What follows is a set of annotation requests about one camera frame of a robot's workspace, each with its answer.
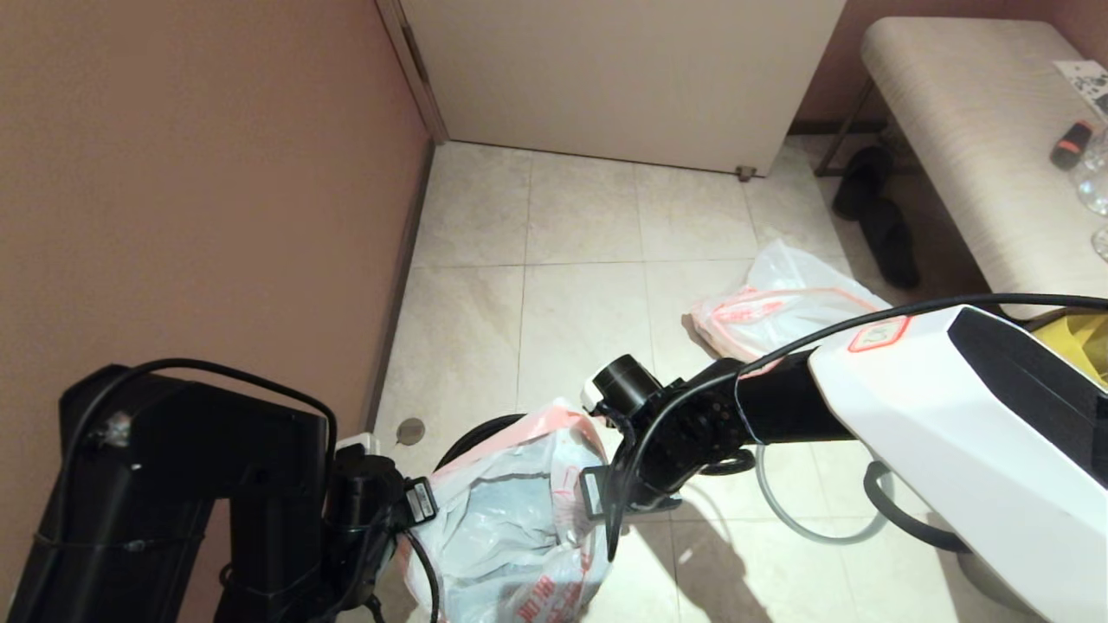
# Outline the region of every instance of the metal bench leg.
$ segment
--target metal bench leg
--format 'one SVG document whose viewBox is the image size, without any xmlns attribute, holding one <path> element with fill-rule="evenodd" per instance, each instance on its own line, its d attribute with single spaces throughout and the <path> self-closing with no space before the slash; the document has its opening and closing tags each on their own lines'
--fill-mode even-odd
<svg viewBox="0 0 1108 623">
<path fill-rule="evenodd" d="M 823 160 L 820 161 L 820 165 L 815 167 L 817 177 L 827 177 L 828 165 L 831 164 L 831 159 L 834 157 L 835 152 L 842 146 L 843 139 L 847 137 L 847 132 L 850 131 L 850 126 L 858 119 L 858 113 L 862 112 L 862 106 L 865 105 L 865 100 L 870 99 L 870 93 L 873 92 L 873 79 L 866 78 L 865 85 L 862 86 L 862 91 L 859 92 L 858 99 L 854 100 L 854 108 L 850 111 L 850 116 L 848 116 L 842 125 L 839 126 L 839 133 L 834 135 L 834 141 L 831 141 L 831 146 L 828 147 L 828 152 L 823 154 Z"/>
</svg>

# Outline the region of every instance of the white door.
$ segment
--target white door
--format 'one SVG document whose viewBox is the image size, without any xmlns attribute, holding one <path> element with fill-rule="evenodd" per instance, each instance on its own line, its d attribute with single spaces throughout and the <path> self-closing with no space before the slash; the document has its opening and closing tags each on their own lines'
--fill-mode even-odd
<svg viewBox="0 0 1108 623">
<path fill-rule="evenodd" d="M 768 172 L 844 0 L 402 0 L 450 137 Z"/>
</svg>

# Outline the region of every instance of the door hinge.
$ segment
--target door hinge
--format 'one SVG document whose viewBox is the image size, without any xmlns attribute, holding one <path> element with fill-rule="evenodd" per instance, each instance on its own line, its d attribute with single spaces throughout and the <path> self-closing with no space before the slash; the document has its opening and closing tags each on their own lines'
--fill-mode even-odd
<svg viewBox="0 0 1108 623">
<path fill-rule="evenodd" d="M 404 33 L 404 42 L 408 43 L 408 51 L 412 54 L 412 61 L 416 63 L 416 73 L 419 73 L 419 79 L 423 81 L 424 84 L 430 84 L 431 80 L 427 76 L 427 65 L 423 64 L 423 54 L 419 51 L 419 45 L 416 43 L 416 33 L 412 32 L 411 24 L 404 24 L 400 28 Z"/>
<path fill-rule="evenodd" d="M 739 182 L 749 182 L 758 173 L 757 166 L 736 166 L 735 174 L 739 176 Z"/>
</svg>

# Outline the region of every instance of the yellow object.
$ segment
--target yellow object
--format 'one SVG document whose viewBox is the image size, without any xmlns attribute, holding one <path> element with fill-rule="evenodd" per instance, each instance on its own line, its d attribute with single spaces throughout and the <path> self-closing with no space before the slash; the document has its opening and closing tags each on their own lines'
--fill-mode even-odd
<svg viewBox="0 0 1108 623">
<path fill-rule="evenodd" d="M 1108 314 L 1065 316 L 1036 330 L 1035 337 L 1108 387 Z"/>
</svg>

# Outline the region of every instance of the paper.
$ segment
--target paper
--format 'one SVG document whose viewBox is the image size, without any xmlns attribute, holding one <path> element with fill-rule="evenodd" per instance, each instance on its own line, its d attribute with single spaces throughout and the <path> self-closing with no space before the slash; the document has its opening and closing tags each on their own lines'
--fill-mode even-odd
<svg viewBox="0 0 1108 623">
<path fill-rule="evenodd" d="M 1108 121 L 1108 71 L 1096 61 L 1055 61 L 1058 71 Z"/>
</svg>

